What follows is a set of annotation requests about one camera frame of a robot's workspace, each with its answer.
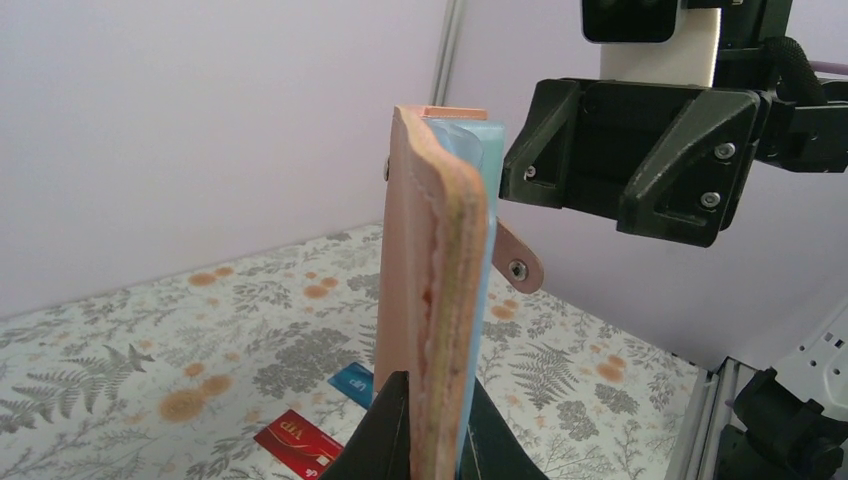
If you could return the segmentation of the blue credit card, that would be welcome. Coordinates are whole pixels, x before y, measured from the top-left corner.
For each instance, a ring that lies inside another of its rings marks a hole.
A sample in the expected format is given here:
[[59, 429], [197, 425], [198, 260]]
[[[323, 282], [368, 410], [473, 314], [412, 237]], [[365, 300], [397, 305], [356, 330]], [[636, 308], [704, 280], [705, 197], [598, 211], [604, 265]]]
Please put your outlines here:
[[374, 375], [360, 364], [352, 362], [328, 379], [328, 383], [364, 409], [369, 409], [374, 398]]

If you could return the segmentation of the red credit card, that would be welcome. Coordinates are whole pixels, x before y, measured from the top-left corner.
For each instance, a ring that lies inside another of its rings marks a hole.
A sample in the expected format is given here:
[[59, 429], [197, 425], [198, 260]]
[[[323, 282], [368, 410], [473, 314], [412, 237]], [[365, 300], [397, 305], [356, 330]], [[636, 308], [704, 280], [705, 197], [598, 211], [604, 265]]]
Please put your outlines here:
[[254, 440], [301, 479], [319, 479], [343, 445], [293, 409], [254, 436]]

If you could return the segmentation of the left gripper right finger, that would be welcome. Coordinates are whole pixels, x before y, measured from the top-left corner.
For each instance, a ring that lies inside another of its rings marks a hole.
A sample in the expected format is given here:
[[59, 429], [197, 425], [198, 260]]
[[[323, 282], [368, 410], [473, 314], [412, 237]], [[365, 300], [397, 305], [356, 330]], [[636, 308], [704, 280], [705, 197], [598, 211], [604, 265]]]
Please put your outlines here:
[[547, 480], [513, 434], [479, 380], [457, 478], [462, 480]]

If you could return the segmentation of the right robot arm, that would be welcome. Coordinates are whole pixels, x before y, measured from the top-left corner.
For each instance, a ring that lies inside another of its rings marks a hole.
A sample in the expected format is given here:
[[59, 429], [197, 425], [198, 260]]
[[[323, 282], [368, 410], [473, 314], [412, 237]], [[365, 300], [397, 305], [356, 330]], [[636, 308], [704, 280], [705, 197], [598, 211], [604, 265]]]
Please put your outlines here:
[[502, 195], [548, 289], [757, 373], [723, 477], [846, 461], [843, 1], [516, 1], [528, 82]]

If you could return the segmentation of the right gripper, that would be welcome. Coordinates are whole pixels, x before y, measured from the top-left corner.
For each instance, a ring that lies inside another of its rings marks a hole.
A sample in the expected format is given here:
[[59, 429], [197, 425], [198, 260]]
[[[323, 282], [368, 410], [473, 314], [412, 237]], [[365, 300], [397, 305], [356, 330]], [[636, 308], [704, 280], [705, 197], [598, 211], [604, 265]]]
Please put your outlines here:
[[847, 168], [847, 81], [786, 33], [787, 1], [726, 1], [711, 87], [555, 78], [535, 86], [499, 197], [707, 248], [754, 162]]

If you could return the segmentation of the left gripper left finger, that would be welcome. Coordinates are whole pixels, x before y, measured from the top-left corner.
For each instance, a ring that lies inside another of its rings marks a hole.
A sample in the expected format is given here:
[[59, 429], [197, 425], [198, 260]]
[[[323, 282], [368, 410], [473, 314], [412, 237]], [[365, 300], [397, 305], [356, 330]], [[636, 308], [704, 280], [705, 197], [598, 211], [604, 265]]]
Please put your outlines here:
[[393, 372], [321, 480], [408, 480], [408, 373]]

